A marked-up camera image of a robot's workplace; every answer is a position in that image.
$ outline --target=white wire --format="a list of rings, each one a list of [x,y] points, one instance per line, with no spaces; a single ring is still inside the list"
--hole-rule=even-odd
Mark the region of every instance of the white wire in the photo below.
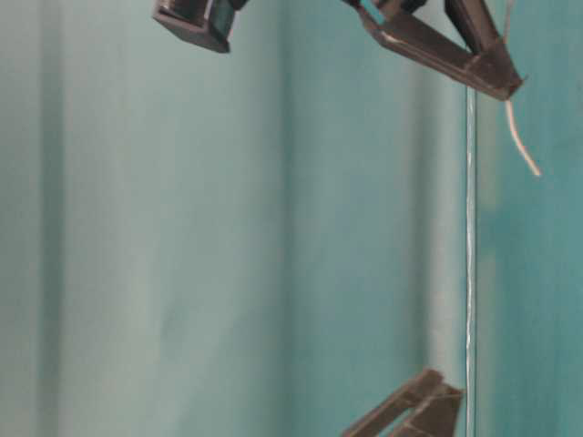
[[[512,12],[512,8],[514,7],[515,0],[506,0],[506,19],[504,23],[504,41],[506,42],[508,39],[508,31],[510,29],[510,13]],[[522,158],[527,162],[530,170],[533,172],[535,176],[542,176],[540,168],[538,168],[537,163],[535,160],[530,156],[528,153],[527,147],[520,139],[520,135],[518,135],[518,128],[517,128],[517,121],[514,117],[514,106],[510,100],[506,102],[506,119],[508,120],[508,128],[510,129],[510,133],[512,134],[512,138],[514,139],[515,144],[517,145],[518,151]]]
[[[520,139],[520,135],[518,135],[517,122],[516,122],[515,117],[514,117],[514,107],[512,105],[512,102],[510,100],[507,100],[505,103],[506,103],[506,118],[508,119],[508,127],[510,128],[510,133],[512,134],[512,138],[514,139],[514,142],[517,145],[518,151],[520,152],[520,155],[522,155],[522,158],[524,158],[524,160],[527,162],[527,164],[530,167],[533,174],[535,176],[540,177],[540,176],[542,176],[540,168],[538,168],[537,163],[530,156],[527,148],[525,147],[524,143],[522,142],[522,139]]]

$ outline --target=black plastic part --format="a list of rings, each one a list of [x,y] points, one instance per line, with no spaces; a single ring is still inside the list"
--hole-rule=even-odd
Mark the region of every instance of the black plastic part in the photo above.
[[[219,12],[213,13],[216,1],[157,0],[152,17],[183,41],[218,53],[229,53],[230,45],[227,37],[234,11],[226,17],[222,16],[224,13],[222,15]],[[230,4],[224,5],[227,9],[231,8]],[[205,16],[209,9],[210,18]]]
[[[443,382],[438,371],[425,370],[343,432],[342,437],[375,437],[412,410],[388,437],[454,437],[464,394]]]
[[[364,7],[357,8],[364,27],[381,46],[499,100],[508,100],[520,88],[523,81],[484,0],[445,0],[445,11],[471,51],[409,12],[423,1],[397,2],[403,0],[378,6],[385,19],[381,25]]]

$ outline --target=curtain fold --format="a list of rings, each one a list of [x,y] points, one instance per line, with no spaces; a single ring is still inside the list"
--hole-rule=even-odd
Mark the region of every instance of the curtain fold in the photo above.
[[[0,18],[0,434],[334,435],[463,386],[464,89],[342,2],[254,0],[230,56],[151,7]]]

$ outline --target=teal curtain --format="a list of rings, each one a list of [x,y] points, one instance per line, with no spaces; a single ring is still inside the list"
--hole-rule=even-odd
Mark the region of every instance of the teal curtain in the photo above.
[[[509,48],[528,75],[515,112],[541,179],[516,152],[502,107],[477,103],[479,436],[583,430],[582,18],[570,1],[517,1],[512,16]]]

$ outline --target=triangular bracket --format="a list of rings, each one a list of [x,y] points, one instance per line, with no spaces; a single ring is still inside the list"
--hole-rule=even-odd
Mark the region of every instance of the triangular bracket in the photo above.
[[[413,411],[388,437],[453,437],[463,393],[443,383],[438,371],[425,370],[406,382],[342,437],[375,437],[407,410]]]
[[[364,27],[383,47],[429,66],[478,91],[508,100],[523,81],[484,0],[445,0],[445,12],[469,51],[413,15],[426,0],[373,0],[379,24],[360,2],[350,3]]]

